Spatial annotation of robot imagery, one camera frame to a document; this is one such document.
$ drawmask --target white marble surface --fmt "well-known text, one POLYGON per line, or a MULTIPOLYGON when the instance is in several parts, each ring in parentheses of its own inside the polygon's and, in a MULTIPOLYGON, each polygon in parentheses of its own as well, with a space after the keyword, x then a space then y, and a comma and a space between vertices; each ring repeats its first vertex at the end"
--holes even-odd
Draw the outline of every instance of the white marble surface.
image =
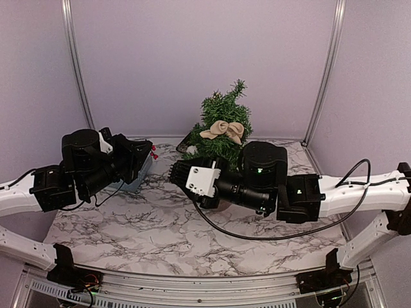
MULTIPOLYGON (((100 208, 84 205, 59 211, 45 243, 62 243, 78 264, 132 273, 184 276, 235 276, 304 270, 325 265, 325 256, 345 243, 340 227, 287 241, 235 239, 213 230, 182 191, 168 182, 170 166, 180 158, 180 139, 151 139, 156 160, 139 194, 120 192, 100 208)), ((288 150, 289 175, 312 173, 298 142, 277 141, 288 150)), ((102 191, 102 201, 112 193, 102 191)), ((244 235, 279 236, 328 224, 291 225, 231 205, 207 215, 221 227, 244 235)))

